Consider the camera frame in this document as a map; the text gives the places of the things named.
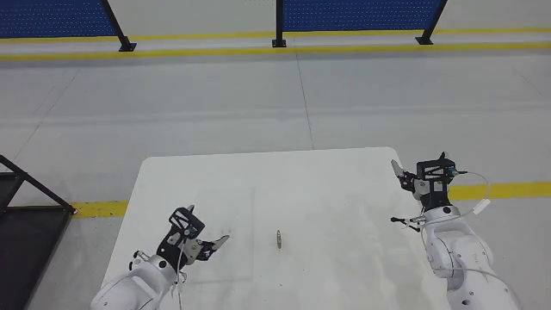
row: post base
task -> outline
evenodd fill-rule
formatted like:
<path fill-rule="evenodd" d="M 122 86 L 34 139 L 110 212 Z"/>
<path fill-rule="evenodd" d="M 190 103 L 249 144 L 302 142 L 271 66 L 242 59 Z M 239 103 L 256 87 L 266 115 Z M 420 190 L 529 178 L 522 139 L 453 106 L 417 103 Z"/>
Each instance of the post base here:
<path fill-rule="evenodd" d="M 415 40 L 419 43 L 419 45 L 433 45 L 432 41 L 430 39 L 423 39 L 423 37 L 416 37 Z"/>
<path fill-rule="evenodd" d="M 136 48 L 136 43 L 130 43 L 128 46 L 122 45 L 119 52 L 133 52 Z"/>
<path fill-rule="evenodd" d="M 272 40 L 272 47 L 273 48 L 284 48 L 287 46 L 287 42 L 285 40 Z"/>

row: small metal part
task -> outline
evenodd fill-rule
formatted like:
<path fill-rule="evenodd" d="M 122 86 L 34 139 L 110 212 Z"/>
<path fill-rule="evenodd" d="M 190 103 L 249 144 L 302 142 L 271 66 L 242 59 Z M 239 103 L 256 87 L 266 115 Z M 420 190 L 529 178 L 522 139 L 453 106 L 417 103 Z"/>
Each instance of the small metal part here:
<path fill-rule="evenodd" d="M 278 249 L 281 249 L 282 248 L 282 234 L 279 232 L 279 230 L 277 230 L 277 248 Z"/>

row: white cable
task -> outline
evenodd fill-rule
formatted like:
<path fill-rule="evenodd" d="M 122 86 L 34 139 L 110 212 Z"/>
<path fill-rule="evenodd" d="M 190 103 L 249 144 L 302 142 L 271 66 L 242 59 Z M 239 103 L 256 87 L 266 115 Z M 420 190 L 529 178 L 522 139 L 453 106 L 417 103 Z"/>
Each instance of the white cable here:
<path fill-rule="evenodd" d="M 178 305 L 180 306 L 180 310 L 183 310 L 182 307 L 182 289 L 180 285 L 180 262 L 182 261 L 182 254 L 183 254 L 183 244 L 185 243 L 185 240 L 182 242 L 182 249 L 180 250 L 180 256 L 178 256 L 178 264 L 176 265 L 176 286 L 178 287 Z"/>
<path fill-rule="evenodd" d="M 482 178 L 486 182 L 486 195 L 484 196 L 484 199 L 482 199 L 482 200 L 489 199 L 490 198 L 490 191 L 492 190 L 492 185 L 488 182 L 488 180 L 485 177 L 483 177 L 481 174 L 478 174 L 476 172 L 468 171 L 467 174 L 476 175 L 476 176 Z M 471 208 L 470 210 L 468 210 L 464 214 L 461 214 L 459 217 L 454 217 L 454 218 L 450 218 L 450 219 L 446 219 L 446 220 L 439 220 L 437 222 L 428 223 L 428 224 L 425 224 L 425 225 L 421 226 L 421 240 L 423 241 L 423 247 L 424 247 L 425 251 L 426 251 L 426 244 L 424 242 L 423 230 L 428 225 L 440 224 L 440 223 L 443 223 L 443 222 L 446 222 L 446 221 L 452 221 L 452 220 L 457 220 L 457 219 L 463 218 L 467 214 L 471 214 L 475 209 L 476 209 L 476 206 L 474 206 L 473 208 Z M 469 270 L 469 271 L 472 271 L 472 272 L 481 273 L 482 275 L 493 276 L 494 278 L 500 280 L 512 292 L 513 296 L 515 297 L 515 300 L 517 301 L 518 306 L 520 307 L 521 310 L 523 310 L 523 304 L 521 303 L 520 298 L 518 298 L 518 295 L 515 292 L 515 290 L 511 286 L 509 286 L 505 280 L 503 280 L 502 278 L 500 278 L 499 276 L 497 276 L 493 273 L 486 272 L 484 270 L 475 270 L 475 269 L 471 269 L 471 268 L 439 268 L 439 269 L 433 269 L 433 270 Z"/>
<path fill-rule="evenodd" d="M 513 296 L 515 298 L 515 301 L 518 304 L 518 307 L 520 307 L 520 310 L 523 310 L 523 303 L 521 303 L 520 298 L 518 298 L 518 295 L 515 292 L 515 290 L 511 286 L 509 286 L 505 280 L 503 280 L 502 278 L 500 278 L 499 276 L 497 276 L 493 273 L 486 272 L 484 270 L 475 270 L 473 268 L 435 268 L 434 270 L 469 270 L 469 271 L 472 271 L 472 272 L 479 272 L 484 276 L 485 275 L 493 276 L 494 278 L 500 280 L 507 287 L 507 289 L 511 291 L 511 293 L 513 294 Z"/>
<path fill-rule="evenodd" d="M 490 191 L 492 190 L 492 185 L 488 182 L 488 180 L 483 177 L 481 174 L 477 174 L 476 172 L 471 172 L 471 171 L 468 171 L 467 174 L 473 174 L 473 175 L 476 175 L 478 177 L 481 177 L 485 182 L 486 182 L 486 196 L 484 196 L 484 199 L 482 200 L 487 200 L 490 198 Z M 452 220 L 456 220 L 456 219 L 460 219 L 460 218 L 463 218 L 464 216 L 466 216 L 467 214 L 471 214 L 474 209 L 476 208 L 476 206 L 474 206 L 473 208 L 471 208 L 470 210 L 468 210 L 467 212 L 465 212 L 464 214 L 461 214 L 459 217 L 454 217 L 454 218 L 449 218 L 449 219 L 445 219 L 445 220 L 439 220 L 439 221 L 436 221 L 436 222 L 433 222 L 433 223 L 428 223 L 428 224 L 424 224 L 423 226 L 421 226 L 421 240 L 423 241 L 423 246 L 425 246 L 425 242 L 424 242 L 424 236 L 423 236 L 423 230 L 428 226 L 428 225 L 433 225 L 433 224 L 440 224 L 440 223 L 444 223 L 446 221 L 452 221 Z"/>

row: black metal frame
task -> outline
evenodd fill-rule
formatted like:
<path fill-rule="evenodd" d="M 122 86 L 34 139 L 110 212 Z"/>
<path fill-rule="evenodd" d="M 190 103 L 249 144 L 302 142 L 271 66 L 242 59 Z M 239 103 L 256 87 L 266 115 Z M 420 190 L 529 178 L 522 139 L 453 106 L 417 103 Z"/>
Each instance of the black metal frame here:
<path fill-rule="evenodd" d="M 287 46 L 287 42 L 283 39 L 283 1 L 275 0 L 275 40 L 272 40 L 273 48 Z"/>
<path fill-rule="evenodd" d="M 23 309 L 77 210 L 3 155 L 0 165 L 10 170 L 0 172 L 0 303 Z M 60 206 L 9 207 L 25 182 Z"/>
<path fill-rule="evenodd" d="M 121 48 L 119 48 L 119 52 L 133 52 L 136 48 L 136 44 L 130 42 L 127 36 L 125 36 L 122 33 L 121 26 L 117 22 L 117 19 L 115 17 L 115 13 L 113 13 L 113 10 L 111 9 L 111 5 L 109 5 L 108 0 L 100 0 L 102 2 L 102 6 L 105 9 L 105 13 L 109 17 L 109 20 L 111 21 L 111 24 L 113 24 L 113 28 L 115 29 L 115 32 L 117 34 L 117 37 L 119 38 L 119 41 L 121 42 Z"/>
<path fill-rule="evenodd" d="M 0 154 L 0 164 L 3 164 L 5 167 L 13 171 L 13 175 L 15 176 L 15 183 L 13 188 L 5 197 L 5 199 L 1 199 L 2 201 L 0 202 L 0 215 L 8 207 L 9 203 L 14 198 L 15 193 L 17 193 L 17 190 L 19 190 L 19 188 L 23 185 L 25 181 L 31 183 L 39 191 L 47 195 L 50 199 L 57 202 L 59 205 L 61 205 L 62 208 L 64 208 L 70 214 L 75 214 L 77 212 L 77 210 L 73 206 L 71 206 L 67 201 L 60 198 L 57 194 L 53 193 L 50 189 L 48 189 L 44 184 L 38 182 L 36 178 L 30 176 L 27 172 L 23 171 L 20 167 L 10 162 L 6 157 L 4 157 L 1 154 Z"/>
<path fill-rule="evenodd" d="M 415 40 L 419 43 L 419 45 L 432 45 L 432 41 L 430 40 L 430 37 L 432 36 L 432 33 L 434 32 L 434 28 L 436 27 L 436 24 L 438 23 L 438 20 L 440 19 L 440 15 L 442 14 L 442 11 L 444 11 L 444 8 L 446 7 L 446 3 L 448 0 L 441 0 L 438 4 L 438 9 L 436 10 L 436 14 L 434 15 L 434 18 L 432 19 L 432 22 L 430 23 L 430 26 L 424 30 L 423 35 L 416 37 Z"/>

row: black metal post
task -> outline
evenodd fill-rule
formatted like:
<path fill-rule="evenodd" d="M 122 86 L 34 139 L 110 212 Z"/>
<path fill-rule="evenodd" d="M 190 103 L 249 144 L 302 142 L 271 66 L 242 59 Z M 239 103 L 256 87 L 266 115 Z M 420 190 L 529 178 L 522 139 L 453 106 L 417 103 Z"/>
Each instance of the black metal post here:
<path fill-rule="evenodd" d="M 107 13 L 107 16 L 109 17 L 109 20 L 111 21 L 111 24 L 113 24 L 113 28 L 115 29 L 115 32 L 117 34 L 117 37 L 119 38 L 119 41 L 121 42 L 121 48 L 119 48 L 119 52 L 133 52 L 134 48 L 136 48 L 135 43 L 131 43 L 127 36 L 125 36 L 122 33 L 121 26 L 117 22 L 117 18 L 115 17 L 115 14 L 113 13 L 113 10 L 111 9 L 111 5 L 109 5 L 108 0 L 100 0 L 102 2 L 102 6 L 105 9 L 105 13 Z"/>
<path fill-rule="evenodd" d="M 415 38 L 415 40 L 417 40 L 419 45 L 432 45 L 432 41 L 430 40 L 430 37 L 434 32 L 434 28 L 436 27 L 436 24 L 438 23 L 438 20 L 440 19 L 440 15 L 442 14 L 442 11 L 444 11 L 444 8 L 446 7 L 447 2 L 448 0 L 440 1 L 440 3 L 438 4 L 438 9 L 436 10 L 436 14 L 432 19 L 432 22 L 430 23 L 430 26 L 424 30 L 423 35 L 421 37 Z"/>
<path fill-rule="evenodd" d="M 286 47 L 287 42 L 283 39 L 283 0 L 275 0 L 275 40 L 272 40 L 272 47 Z"/>
<path fill-rule="evenodd" d="M 1 154 L 0 154 L 0 164 L 4 164 L 5 166 L 8 167 L 8 169 L 12 170 L 18 177 L 21 177 L 25 181 L 31 183 L 35 188 L 37 188 L 39 191 L 49 196 L 52 200 L 54 200 L 59 205 L 61 205 L 69 213 L 75 214 L 77 212 L 77 210 L 73 206 L 71 206 L 67 201 L 60 198 L 57 194 L 55 194 L 50 189 L 48 189 L 44 184 L 38 182 L 38 180 L 30 176 L 27 172 L 25 172 L 17 165 L 11 163 L 6 157 L 4 157 Z"/>

